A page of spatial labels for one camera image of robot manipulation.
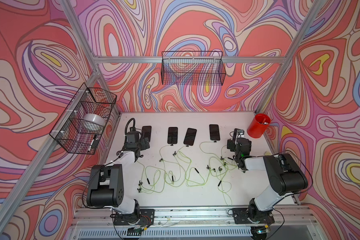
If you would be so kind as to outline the black smartphone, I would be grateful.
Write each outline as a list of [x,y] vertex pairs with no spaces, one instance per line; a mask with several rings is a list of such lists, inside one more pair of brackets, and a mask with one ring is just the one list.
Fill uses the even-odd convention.
[[184,145],[193,146],[196,139],[196,135],[197,135],[197,129],[188,128],[184,139]]
[[219,125],[210,124],[209,131],[210,131],[210,140],[211,141],[217,142],[217,141],[221,140]]
[[151,141],[152,126],[143,126],[142,127],[142,133],[143,133],[143,139],[150,142]]
[[242,129],[235,129],[233,133],[233,140],[236,140],[237,138],[243,138],[244,137],[244,130]]
[[168,128],[167,143],[171,146],[178,143],[178,127],[169,127]]

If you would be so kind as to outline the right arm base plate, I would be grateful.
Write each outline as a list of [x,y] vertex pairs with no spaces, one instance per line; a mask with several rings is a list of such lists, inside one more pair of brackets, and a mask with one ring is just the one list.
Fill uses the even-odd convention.
[[272,211],[258,211],[256,208],[232,208],[229,210],[235,224],[271,225],[275,223]]

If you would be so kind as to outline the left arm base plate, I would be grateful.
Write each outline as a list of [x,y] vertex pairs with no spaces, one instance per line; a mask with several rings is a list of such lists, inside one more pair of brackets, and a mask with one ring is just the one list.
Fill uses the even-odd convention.
[[141,226],[149,227],[154,223],[155,210],[142,209],[132,214],[122,215],[118,212],[110,215],[115,226]]

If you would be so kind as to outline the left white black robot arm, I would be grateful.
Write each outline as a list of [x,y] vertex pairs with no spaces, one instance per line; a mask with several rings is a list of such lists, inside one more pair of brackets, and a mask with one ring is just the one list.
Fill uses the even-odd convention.
[[124,137],[124,145],[113,161],[92,167],[83,204],[89,209],[110,209],[113,220],[135,225],[141,221],[142,214],[138,201],[126,195],[124,170],[144,156],[142,151],[149,149],[150,143],[144,131],[137,130],[134,118],[127,122]]

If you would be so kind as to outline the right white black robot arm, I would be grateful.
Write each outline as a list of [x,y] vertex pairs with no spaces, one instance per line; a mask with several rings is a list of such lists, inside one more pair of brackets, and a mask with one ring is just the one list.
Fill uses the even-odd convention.
[[244,130],[234,129],[227,140],[227,149],[234,153],[232,160],[243,172],[264,171],[269,185],[250,200],[245,216],[253,224],[272,222],[273,207],[284,198],[308,188],[308,180],[290,154],[251,156],[252,142],[245,138]]

